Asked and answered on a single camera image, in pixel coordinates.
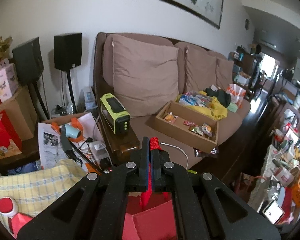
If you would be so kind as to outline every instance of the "black cloth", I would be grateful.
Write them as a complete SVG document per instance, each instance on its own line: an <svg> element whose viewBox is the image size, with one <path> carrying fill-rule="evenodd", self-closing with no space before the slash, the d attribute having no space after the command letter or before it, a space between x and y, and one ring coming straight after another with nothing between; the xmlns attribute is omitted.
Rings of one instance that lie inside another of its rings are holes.
<svg viewBox="0 0 300 240"><path fill-rule="evenodd" d="M222 104L225 108L227 108L231 103L230 94L224 92L221 89L218 89L218 91L213 91L211 88L207 88L206 93L209 97L216 97L220 104Z"/></svg>

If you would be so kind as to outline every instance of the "smartphone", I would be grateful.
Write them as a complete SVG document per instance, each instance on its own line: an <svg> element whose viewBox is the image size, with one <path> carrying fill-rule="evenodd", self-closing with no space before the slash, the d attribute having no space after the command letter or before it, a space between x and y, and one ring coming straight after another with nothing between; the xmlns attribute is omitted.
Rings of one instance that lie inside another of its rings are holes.
<svg viewBox="0 0 300 240"><path fill-rule="evenodd" d="M284 215L284 211L275 200L271 201L262 213L273 225L276 224Z"/></svg>

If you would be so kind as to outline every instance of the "sofa armrest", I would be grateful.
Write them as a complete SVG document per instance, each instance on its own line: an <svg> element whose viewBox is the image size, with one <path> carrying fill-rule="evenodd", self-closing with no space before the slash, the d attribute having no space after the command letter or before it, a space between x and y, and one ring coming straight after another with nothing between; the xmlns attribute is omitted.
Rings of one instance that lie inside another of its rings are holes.
<svg viewBox="0 0 300 240"><path fill-rule="evenodd" d="M106 93L113 94L113 88L106 83L103 77L100 77L98 80L96 80L95 93L101 120L101 124L99 126L101 134L105 140L113 164L120 165L130 160L131 151L139 149L140 142L132 127L130 127L129 131L125 134L114 134L103 114L101 114L100 98Z"/></svg>

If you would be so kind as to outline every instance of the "checkered fabric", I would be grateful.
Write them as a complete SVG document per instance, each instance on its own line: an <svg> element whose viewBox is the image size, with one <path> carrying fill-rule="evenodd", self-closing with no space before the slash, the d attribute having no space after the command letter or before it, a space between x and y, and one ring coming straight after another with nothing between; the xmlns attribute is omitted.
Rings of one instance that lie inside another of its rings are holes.
<svg viewBox="0 0 300 240"><path fill-rule="evenodd" d="M0 177L0 198L10 196L19 212L35 217L86 175L73 160L59 161L52 169ZM0 215L8 228L8 220Z"/></svg>

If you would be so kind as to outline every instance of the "photo on paper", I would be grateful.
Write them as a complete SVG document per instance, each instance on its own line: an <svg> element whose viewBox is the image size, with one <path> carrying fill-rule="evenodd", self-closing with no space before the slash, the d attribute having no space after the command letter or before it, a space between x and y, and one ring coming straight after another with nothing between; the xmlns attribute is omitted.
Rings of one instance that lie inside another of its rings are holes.
<svg viewBox="0 0 300 240"><path fill-rule="evenodd" d="M43 133L43 143L45 145L57 147L58 146L58 136L50 133Z"/></svg>

